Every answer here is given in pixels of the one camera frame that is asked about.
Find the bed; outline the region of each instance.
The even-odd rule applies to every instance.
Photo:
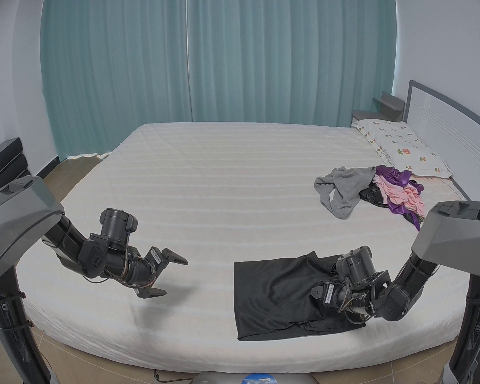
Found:
[[[313,188],[315,178],[332,168],[379,163],[353,128],[143,125],[74,187],[63,201],[65,211],[87,235],[100,231],[103,209],[123,209],[138,218],[130,243],[141,254],[151,245],[168,247],[190,265],[170,264],[155,284],[168,294],[141,300],[113,281],[87,283],[37,243],[17,267],[25,309],[62,343],[121,363],[179,372],[330,371],[450,341],[460,329],[468,275],[447,267],[430,279],[402,321],[371,319],[365,328],[335,335],[237,340],[234,262],[311,251],[329,256],[369,245],[376,269],[397,274],[415,227],[364,201],[348,219],[336,219]],[[451,180],[417,180],[425,186],[427,209],[464,198]]]

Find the teal curtain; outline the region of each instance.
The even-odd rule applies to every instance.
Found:
[[[187,0],[194,121],[349,126],[391,92],[395,0]]]
[[[60,159],[191,121],[185,1],[44,0],[40,57]]]

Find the black garment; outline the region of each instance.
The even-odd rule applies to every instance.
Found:
[[[340,255],[319,259],[315,252],[296,259],[234,264],[234,307],[238,340],[278,340],[357,329],[336,308],[319,306],[312,288],[341,281]],[[354,321],[360,317],[349,313]]]
[[[361,190],[359,195],[362,200],[365,200],[373,205],[376,205],[377,207],[388,208],[388,204],[384,204],[384,198],[382,196],[382,193],[380,192],[380,188],[378,188],[378,186],[374,182],[371,182],[368,188]],[[405,213],[402,216],[409,223],[414,224],[412,215],[417,216],[417,220],[419,221],[419,223],[425,220],[424,217],[417,215],[415,212]]]

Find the pink cloth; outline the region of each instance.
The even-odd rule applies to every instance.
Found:
[[[385,180],[385,177],[382,175],[375,175],[372,181],[380,189],[380,193],[384,198],[384,204],[388,203],[388,197],[393,204],[404,205],[405,208],[419,216],[425,214],[425,204],[414,186],[407,184],[402,188],[399,185],[393,185]]]

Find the floor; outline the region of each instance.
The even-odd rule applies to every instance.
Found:
[[[91,169],[102,161],[99,157],[80,157],[65,160],[45,177],[45,183],[58,200],[78,183]],[[51,364],[61,383],[65,384],[138,384],[158,383],[151,369],[116,363],[90,355],[32,329],[40,352]],[[443,366],[455,347],[455,340],[449,343],[415,353],[404,358],[375,365],[344,371],[315,372],[312,375],[320,384],[425,384],[436,383]],[[0,382],[21,384],[22,381],[0,346]],[[158,379],[165,382],[176,379],[188,384],[194,373],[157,371]]]

